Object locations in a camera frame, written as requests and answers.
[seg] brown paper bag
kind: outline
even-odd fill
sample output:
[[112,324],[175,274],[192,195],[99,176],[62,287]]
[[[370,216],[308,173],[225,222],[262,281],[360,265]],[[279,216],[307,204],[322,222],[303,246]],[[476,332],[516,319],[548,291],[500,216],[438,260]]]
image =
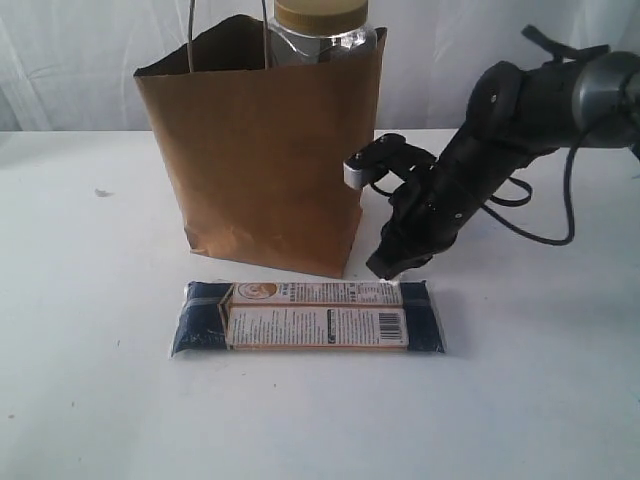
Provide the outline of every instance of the brown paper bag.
[[194,253],[341,277],[360,219],[342,162],[372,140],[385,43],[264,70],[262,22],[229,18],[135,72]]

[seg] clear plastic jar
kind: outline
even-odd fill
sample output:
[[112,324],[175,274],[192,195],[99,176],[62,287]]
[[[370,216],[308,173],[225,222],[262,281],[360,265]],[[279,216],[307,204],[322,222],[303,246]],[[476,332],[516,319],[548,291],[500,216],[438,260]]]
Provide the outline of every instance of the clear plastic jar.
[[375,50],[368,0],[275,0],[273,64],[310,65]]

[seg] white backdrop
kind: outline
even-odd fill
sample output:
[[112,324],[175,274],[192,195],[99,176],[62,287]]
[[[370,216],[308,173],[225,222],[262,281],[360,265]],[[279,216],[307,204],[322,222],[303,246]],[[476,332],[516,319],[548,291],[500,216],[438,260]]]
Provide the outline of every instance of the white backdrop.
[[[0,130],[148,129],[132,74],[185,42],[188,0],[0,0]],[[577,47],[640,53],[640,0],[370,0],[388,26],[380,128],[455,127],[498,60],[547,58],[532,23]],[[260,0],[198,0],[196,30],[260,15]]]

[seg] table surface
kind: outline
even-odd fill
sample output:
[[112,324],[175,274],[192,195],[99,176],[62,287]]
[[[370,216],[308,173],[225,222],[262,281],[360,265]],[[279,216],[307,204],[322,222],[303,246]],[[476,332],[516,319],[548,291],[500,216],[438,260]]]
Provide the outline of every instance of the table surface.
[[[436,153],[453,134],[403,133]],[[564,235],[564,153],[518,174],[536,196],[509,218]],[[480,212],[406,275],[447,355],[169,360],[187,282],[318,278],[189,254],[151,133],[2,134],[0,478],[638,478],[639,174],[581,151],[572,245]],[[362,203],[345,279],[374,279],[390,213]]]

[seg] gold lid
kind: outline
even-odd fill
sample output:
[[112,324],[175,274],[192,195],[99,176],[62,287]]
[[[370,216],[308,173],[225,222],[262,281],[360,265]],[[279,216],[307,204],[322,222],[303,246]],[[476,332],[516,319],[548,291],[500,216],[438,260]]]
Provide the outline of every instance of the gold lid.
[[337,35],[367,23],[369,0],[275,0],[280,25],[303,35]]

